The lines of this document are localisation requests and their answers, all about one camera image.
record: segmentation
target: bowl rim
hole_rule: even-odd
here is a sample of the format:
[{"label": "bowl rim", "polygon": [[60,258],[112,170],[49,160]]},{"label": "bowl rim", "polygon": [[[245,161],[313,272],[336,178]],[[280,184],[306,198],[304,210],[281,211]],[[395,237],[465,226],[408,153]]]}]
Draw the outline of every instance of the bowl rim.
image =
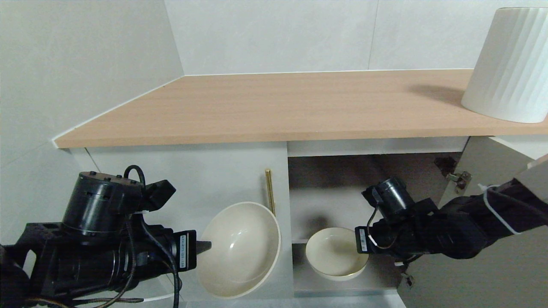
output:
[{"label": "bowl rim", "polygon": [[314,264],[312,264],[312,262],[310,262],[310,259],[308,257],[308,243],[310,243],[310,240],[317,234],[321,233],[322,231],[324,232],[327,232],[326,230],[329,230],[329,229],[342,229],[342,230],[348,230],[350,232],[354,232],[348,228],[344,228],[344,227],[330,227],[330,228],[325,228],[325,229],[321,229],[319,230],[318,232],[314,233],[310,238],[309,240],[306,242],[306,247],[305,247],[305,255],[306,255],[306,260],[308,261],[308,263],[310,264],[310,266],[312,266],[312,268],[316,271],[318,271],[319,273],[323,274],[323,275],[326,275],[326,276],[329,276],[329,277],[336,277],[336,278],[344,278],[344,277],[349,277],[349,276],[352,276],[352,275],[355,275],[356,273],[360,273],[366,266],[367,266],[367,263],[369,262],[369,254],[367,254],[367,259],[366,261],[364,262],[363,266],[360,267],[357,271],[355,272],[352,272],[352,273],[348,273],[346,275],[331,275],[331,274],[328,274],[328,273],[325,273],[321,270],[319,270],[317,267],[314,266]]},{"label": "bowl rim", "polygon": [[217,295],[217,294],[214,294],[213,292],[209,291],[208,289],[206,289],[204,287],[203,283],[202,283],[202,280],[200,279],[200,275],[198,275],[198,268],[196,268],[196,277],[198,278],[198,283],[200,283],[200,286],[202,286],[202,288],[207,293],[209,293],[211,296],[216,297],[216,298],[234,299],[234,298],[242,297],[244,295],[247,295],[247,294],[255,291],[257,288],[259,288],[268,279],[268,277],[270,277],[270,274],[272,273],[272,271],[274,270],[274,267],[276,267],[276,263],[278,262],[279,253],[280,253],[280,250],[281,250],[281,247],[282,247],[282,233],[281,233],[280,228],[279,228],[279,223],[278,223],[278,220],[276,219],[276,217],[274,216],[274,214],[272,213],[272,211],[270,211],[266,206],[264,206],[260,203],[253,202],[253,201],[243,201],[243,202],[234,203],[231,206],[228,206],[228,207],[224,208],[223,210],[218,212],[217,215],[215,215],[215,217],[213,217],[212,220],[208,223],[208,225],[205,227],[204,231],[202,232],[202,236],[206,232],[208,227],[211,225],[213,220],[215,220],[219,215],[221,215],[223,212],[226,212],[226,211],[228,211],[229,209],[231,209],[233,207],[241,206],[242,204],[252,204],[254,206],[258,206],[259,208],[265,209],[270,214],[270,217],[274,220],[274,223],[276,224],[276,230],[278,231],[278,247],[276,249],[276,255],[274,256],[274,261],[272,262],[272,265],[270,265],[269,270],[266,272],[265,276],[263,278],[261,278],[261,280],[256,285],[251,287],[249,290],[246,290],[242,293],[239,293],[239,294],[236,294],[236,295],[231,295],[231,296]]}]

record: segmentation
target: small bowl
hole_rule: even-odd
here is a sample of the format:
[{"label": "small bowl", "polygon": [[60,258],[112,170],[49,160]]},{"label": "small bowl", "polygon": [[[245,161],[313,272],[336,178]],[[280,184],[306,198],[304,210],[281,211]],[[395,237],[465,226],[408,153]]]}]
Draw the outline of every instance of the small bowl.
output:
[{"label": "small bowl", "polygon": [[249,294],[268,278],[281,247],[278,221],[269,209],[241,202],[222,210],[205,228],[210,250],[198,255],[198,281],[217,298]]},{"label": "small bowl", "polygon": [[354,231],[327,228],[316,232],[306,244],[306,258],[323,278],[345,281],[357,277],[366,268],[368,254],[359,254]]}]

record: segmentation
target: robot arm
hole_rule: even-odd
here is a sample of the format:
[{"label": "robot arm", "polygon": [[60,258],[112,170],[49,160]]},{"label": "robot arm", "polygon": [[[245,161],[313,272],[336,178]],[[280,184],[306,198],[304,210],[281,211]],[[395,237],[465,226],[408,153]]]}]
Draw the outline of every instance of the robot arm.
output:
[{"label": "robot arm", "polygon": [[[140,181],[128,178],[133,169]],[[173,232],[142,217],[174,193],[167,180],[146,185],[138,166],[124,176],[81,172],[62,222],[29,223],[17,243],[2,247],[2,308],[33,306],[29,299],[72,306],[103,290],[119,298],[140,281],[194,269],[196,255],[211,243],[197,241],[195,230]],[[30,278],[21,269],[29,250],[36,254]]]},{"label": "robot arm", "polygon": [[500,238],[548,225],[547,183],[548,161],[500,186],[486,187],[482,195],[458,197],[438,209],[430,199],[414,202],[405,184],[390,178],[362,193],[384,218],[356,227],[358,252],[388,254],[404,262],[436,253],[473,258]]}]

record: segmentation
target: ribbed lampshade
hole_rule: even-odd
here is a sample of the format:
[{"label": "ribbed lampshade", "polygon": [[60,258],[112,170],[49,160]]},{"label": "ribbed lampshade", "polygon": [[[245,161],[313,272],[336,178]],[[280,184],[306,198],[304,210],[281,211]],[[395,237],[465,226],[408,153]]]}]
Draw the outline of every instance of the ribbed lampshade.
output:
[{"label": "ribbed lampshade", "polygon": [[548,114],[548,8],[500,8],[466,88],[462,105],[522,123]]}]

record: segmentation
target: white cabinet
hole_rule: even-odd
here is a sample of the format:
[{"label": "white cabinet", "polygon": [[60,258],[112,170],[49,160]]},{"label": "white cabinet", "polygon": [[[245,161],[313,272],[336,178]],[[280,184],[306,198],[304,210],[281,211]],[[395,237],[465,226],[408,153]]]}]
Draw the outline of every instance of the white cabinet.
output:
[{"label": "white cabinet", "polygon": [[[267,205],[265,168],[272,169],[282,250],[266,282],[242,299],[293,297],[287,148],[285,142],[88,148],[104,173],[122,174],[139,165],[147,182],[167,179],[177,189],[160,210],[145,215],[149,224],[196,230],[198,239],[211,219],[227,206],[253,201]],[[186,301],[214,300],[198,283],[196,271],[180,274]]]},{"label": "white cabinet", "polygon": [[[312,234],[325,227],[353,229],[365,225],[373,208],[360,192],[389,176],[402,178],[416,201],[431,197],[435,203],[445,204],[456,195],[452,193],[454,184],[448,184],[434,165],[437,157],[460,159],[457,171],[466,169],[473,174],[467,194],[478,193],[477,182],[509,180],[532,160],[510,149],[511,141],[493,137],[472,137],[461,153],[465,139],[137,146],[88,151],[101,172],[122,173],[126,166],[137,164],[144,170],[147,182],[168,179],[177,193],[164,208],[147,214],[147,222],[174,230],[195,229],[198,238],[210,220],[233,203],[267,204],[264,170],[272,169],[282,252],[265,284],[242,299],[279,299],[395,294],[400,274],[390,257],[372,256],[367,269],[354,280],[332,282],[312,271],[304,256],[304,245]],[[408,308],[474,306],[473,303],[485,306],[481,304],[484,294],[489,297],[487,303],[502,306],[504,300],[494,299],[497,288],[521,300],[524,296],[548,300],[542,290],[527,287],[528,281],[535,285],[547,282],[548,264],[540,254],[548,252],[543,238],[548,233],[539,229],[503,239],[471,260],[424,256],[408,270],[415,277],[415,286],[400,286],[398,292],[409,303]],[[180,276],[184,281],[184,300],[216,299],[199,285],[196,271]]]}]

